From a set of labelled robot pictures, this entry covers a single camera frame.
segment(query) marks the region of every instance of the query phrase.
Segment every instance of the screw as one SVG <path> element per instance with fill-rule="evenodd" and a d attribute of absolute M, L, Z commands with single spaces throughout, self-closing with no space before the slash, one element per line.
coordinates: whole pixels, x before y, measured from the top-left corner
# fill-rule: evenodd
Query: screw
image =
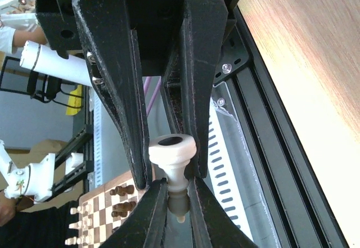
<path fill-rule="evenodd" d="M 102 78 L 96 78 L 96 77 L 92 77 L 92 81 L 94 82 L 95 85 L 100 85 L 102 83 L 104 83 L 104 80 Z"/>
<path fill-rule="evenodd" d="M 88 53 L 86 54 L 86 58 L 87 58 L 88 61 L 91 62 L 92 64 L 94 64 L 94 63 L 96 62 L 93 53 L 91 53 L 90 51 L 88 51 Z"/>
<path fill-rule="evenodd" d="M 219 98 L 217 100 L 217 104 L 218 104 L 218 106 L 224 106 L 225 105 L 225 99 L 224 98 Z"/>
<path fill-rule="evenodd" d="M 223 73 L 228 74 L 231 72 L 232 65 L 231 64 L 223 64 Z"/>

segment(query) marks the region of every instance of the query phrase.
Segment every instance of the purple cable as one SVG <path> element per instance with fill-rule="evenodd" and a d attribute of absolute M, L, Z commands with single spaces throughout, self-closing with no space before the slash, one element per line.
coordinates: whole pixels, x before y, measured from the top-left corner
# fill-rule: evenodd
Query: purple cable
<path fill-rule="evenodd" d="M 156 87 L 155 87 L 154 93 L 152 94 L 151 99 L 150 99 L 150 102 L 148 103 L 148 106 L 147 106 L 147 108 L 146 108 L 146 116 L 148 116 L 149 113 L 150 113 L 150 111 L 151 111 L 152 105 L 153 105 L 154 102 L 155 102 L 155 98 L 156 98 L 156 96 L 158 95 L 160 86 L 161 86 L 161 77 L 159 78 L 159 81 L 157 82 L 157 85 L 156 85 Z"/>
<path fill-rule="evenodd" d="M 150 82 L 151 82 L 151 76 L 147 76 L 145 78 L 145 83 L 144 83 L 144 95 L 146 96 L 147 91 L 149 90 L 150 87 Z"/>

